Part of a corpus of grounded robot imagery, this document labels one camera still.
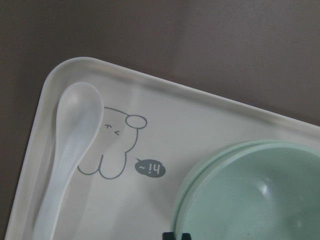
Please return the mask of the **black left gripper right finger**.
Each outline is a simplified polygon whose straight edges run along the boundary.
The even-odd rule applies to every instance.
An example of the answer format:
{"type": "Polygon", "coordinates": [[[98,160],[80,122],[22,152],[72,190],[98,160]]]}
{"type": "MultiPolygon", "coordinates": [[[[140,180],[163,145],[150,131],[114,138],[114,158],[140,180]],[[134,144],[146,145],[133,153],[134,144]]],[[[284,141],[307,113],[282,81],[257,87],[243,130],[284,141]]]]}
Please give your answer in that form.
{"type": "Polygon", "coordinates": [[[182,233],[181,240],[190,240],[190,233],[182,233]]]}

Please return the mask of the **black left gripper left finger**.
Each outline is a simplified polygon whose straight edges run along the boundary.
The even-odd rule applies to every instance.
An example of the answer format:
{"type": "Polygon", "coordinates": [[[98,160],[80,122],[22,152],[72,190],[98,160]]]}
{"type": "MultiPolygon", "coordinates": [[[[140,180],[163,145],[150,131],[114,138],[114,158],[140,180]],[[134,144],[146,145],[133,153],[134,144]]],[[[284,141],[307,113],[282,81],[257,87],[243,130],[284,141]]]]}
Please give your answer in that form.
{"type": "Polygon", "coordinates": [[[162,234],[162,240],[175,240],[174,232],[164,232],[162,234]]]}

